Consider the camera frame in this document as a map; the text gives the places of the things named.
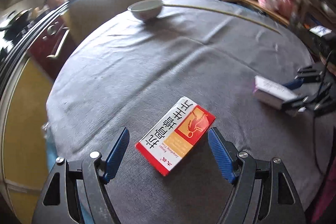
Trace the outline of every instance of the cabinet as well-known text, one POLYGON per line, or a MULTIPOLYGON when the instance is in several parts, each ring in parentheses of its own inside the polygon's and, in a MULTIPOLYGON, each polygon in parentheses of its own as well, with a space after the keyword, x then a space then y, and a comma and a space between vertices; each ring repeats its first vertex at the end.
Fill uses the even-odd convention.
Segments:
POLYGON ((55 80, 76 47, 70 29, 58 16, 33 41, 28 54, 55 80))

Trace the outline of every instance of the table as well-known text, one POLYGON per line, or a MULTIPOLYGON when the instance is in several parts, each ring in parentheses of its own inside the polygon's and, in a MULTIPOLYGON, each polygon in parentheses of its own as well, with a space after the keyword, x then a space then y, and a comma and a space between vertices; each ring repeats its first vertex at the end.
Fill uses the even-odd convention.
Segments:
MULTIPOLYGON (((217 118, 224 138, 256 159, 280 157, 306 209, 322 181, 314 165, 311 117, 276 111, 253 96, 254 77, 293 79, 311 56, 289 30, 270 18, 218 0, 165 0, 251 17, 280 34, 240 18, 204 10, 164 7, 144 24, 124 12, 90 34, 67 60, 47 101, 58 155, 77 160, 126 126, 130 144, 107 185, 124 223, 216 223, 231 185, 203 138, 167 176, 135 143, 183 95, 217 118)), ((317 120, 320 166, 326 170, 332 125, 317 120)), ((82 203, 83 186, 79 186, 82 203)))

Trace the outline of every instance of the cabinet handle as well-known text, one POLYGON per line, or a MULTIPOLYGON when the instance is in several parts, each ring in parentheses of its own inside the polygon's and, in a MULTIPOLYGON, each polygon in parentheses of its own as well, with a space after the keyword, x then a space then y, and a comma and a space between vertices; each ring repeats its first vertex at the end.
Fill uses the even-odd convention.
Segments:
POLYGON ((57 59, 59 57, 59 53, 61 52, 61 49, 65 43, 65 40, 67 40, 67 36, 70 32, 69 28, 64 28, 66 31, 65 31, 65 34, 64 36, 62 37, 62 40, 60 42, 60 44, 58 45, 58 48, 56 50, 56 53, 55 54, 51 54, 51 55, 48 55, 47 58, 50 58, 50 59, 57 59))

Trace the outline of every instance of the bowl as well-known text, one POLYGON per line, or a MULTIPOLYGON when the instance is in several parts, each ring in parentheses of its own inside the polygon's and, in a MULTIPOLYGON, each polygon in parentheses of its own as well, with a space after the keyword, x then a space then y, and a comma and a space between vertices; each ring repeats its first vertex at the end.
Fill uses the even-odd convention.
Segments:
POLYGON ((136 2, 127 8, 132 15, 143 22, 146 22, 159 15, 162 10, 162 0, 143 0, 136 2))

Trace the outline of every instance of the cable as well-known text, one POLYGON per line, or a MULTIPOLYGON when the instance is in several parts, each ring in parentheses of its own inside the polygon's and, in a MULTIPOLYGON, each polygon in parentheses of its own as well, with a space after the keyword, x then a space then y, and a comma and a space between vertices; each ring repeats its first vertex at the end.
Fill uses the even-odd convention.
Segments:
POLYGON ((313 126, 312 126, 312 131, 313 131, 313 150, 314 150, 314 161, 315 161, 315 165, 316 165, 316 167, 317 167, 317 169, 318 169, 318 171, 319 171, 319 173, 321 174, 321 175, 325 175, 323 172, 322 172, 322 170, 321 170, 321 168, 320 168, 320 165, 319 165, 319 162, 317 161, 317 152, 316 152, 316 132, 315 132, 315 118, 316 118, 316 116, 314 115, 314 117, 313 117, 313 126))
MULTIPOLYGON (((321 84, 320 84, 319 89, 318 89, 318 91, 317 91, 316 97, 318 97, 319 94, 320 94, 320 92, 321 92, 321 88, 322 88, 322 86, 323 86, 324 78, 325 78, 326 73, 327 73, 328 63, 329 63, 329 61, 330 61, 330 57, 331 57, 331 54, 332 54, 333 52, 334 52, 334 50, 330 51, 330 53, 328 54, 327 59, 325 60, 325 66, 324 66, 323 73, 322 73, 322 77, 321 77, 321 84)), ((314 161, 315 161, 315 165, 316 165, 316 167, 317 167, 319 173, 320 173, 321 175, 324 176, 325 174, 322 172, 322 170, 321 170, 321 168, 320 168, 320 166, 319 166, 319 162, 317 161, 315 118, 316 118, 316 116, 314 115, 314 117, 313 117, 313 125, 312 125, 312 131, 313 131, 313 134, 312 134, 313 136, 312 136, 312 137, 313 137, 314 161)))
POLYGON ((320 84, 319 89, 318 89, 318 91, 317 91, 317 95, 316 95, 316 97, 318 97, 318 96, 320 95, 321 88, 322 88, 322 86, 323 86, 323 82, 324 82, 324 78, 325 78, 326 73, 327 73, 328 63, 329 63, 331 54, 332 54, 333 52, 334 52, 334 50, 330 51, 330 53, 328 54, 327 59, 325 60, 325 66, 324 66, 323 73, 322 73, 322 77, 321 77, 321 84, 320 84))

